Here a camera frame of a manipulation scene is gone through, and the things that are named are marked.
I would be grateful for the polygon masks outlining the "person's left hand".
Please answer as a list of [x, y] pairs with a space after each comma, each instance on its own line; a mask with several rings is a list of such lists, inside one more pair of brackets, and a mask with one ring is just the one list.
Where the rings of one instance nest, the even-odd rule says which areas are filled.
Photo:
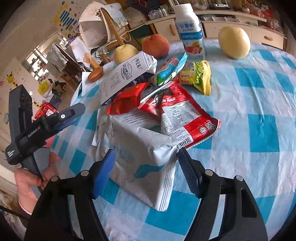
[[37, 175], [26, 169], [20, 168], [15, 170], [18, 203], [26, 214], [32, 214], [38, 201], [32, 187], [41, 187], [44, 189], [53, 176], [59, 175], [56, 168], [56, 163], [60, 161], [59, 156], [51, 152], [49, 157], [49, 166], [42, 174], [43, 181]]

